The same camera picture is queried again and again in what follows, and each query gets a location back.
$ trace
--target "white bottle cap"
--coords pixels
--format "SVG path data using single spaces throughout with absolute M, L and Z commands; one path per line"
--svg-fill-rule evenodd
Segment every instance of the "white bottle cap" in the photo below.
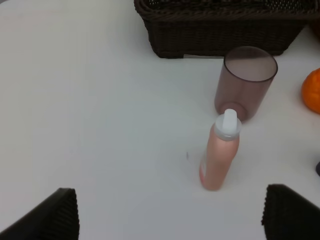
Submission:
M 216 119 L 214 132 L 218 138 L 224 141 L 232 141 L 239 137 L 241 126 L 241 121 L 237 118 L 237 112 L 233 109 L 227 109 L 224 114 Z

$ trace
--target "dark brown wicker basket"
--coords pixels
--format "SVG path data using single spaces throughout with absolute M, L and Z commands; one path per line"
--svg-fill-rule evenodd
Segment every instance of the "dark brown wicker basket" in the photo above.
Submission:
M 239 46 L 281 55 L 320 17 L 320 0 L 134 0 L 161 58 L 224 56 Z

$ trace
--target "white table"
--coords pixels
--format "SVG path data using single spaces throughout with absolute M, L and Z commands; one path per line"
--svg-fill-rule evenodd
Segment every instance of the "white table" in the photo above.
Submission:
M 81 240 L 264 240 L 273 183 L 320 205 L 308 29 L 276 58 L 219 192 L 198 167 L 222 59 L 158 58 L 132 0 L 9 0 L 0 33 L 0 229 L 59 187 L 76 189 Z

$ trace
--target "pink bottle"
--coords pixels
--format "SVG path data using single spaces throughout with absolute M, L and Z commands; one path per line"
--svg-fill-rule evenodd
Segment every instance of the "pink bottle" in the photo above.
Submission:
M 233 109 L 225 110 L 210 130 L 206 158 L 200 164 L 200 180 L 204 188 L 217 191 L 224 183 L 232 160 L 237 154 L 241 121 Z

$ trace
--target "translucent brown cup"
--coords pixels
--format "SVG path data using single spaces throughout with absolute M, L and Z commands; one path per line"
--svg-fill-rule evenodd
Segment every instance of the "translucent brown cup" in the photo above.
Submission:
M 257 112 L 274 77 L 278 64 L 266 51 L 241 46 L 224 57 L 214 105 L 219 114 L 234 109 L 241 121 Z

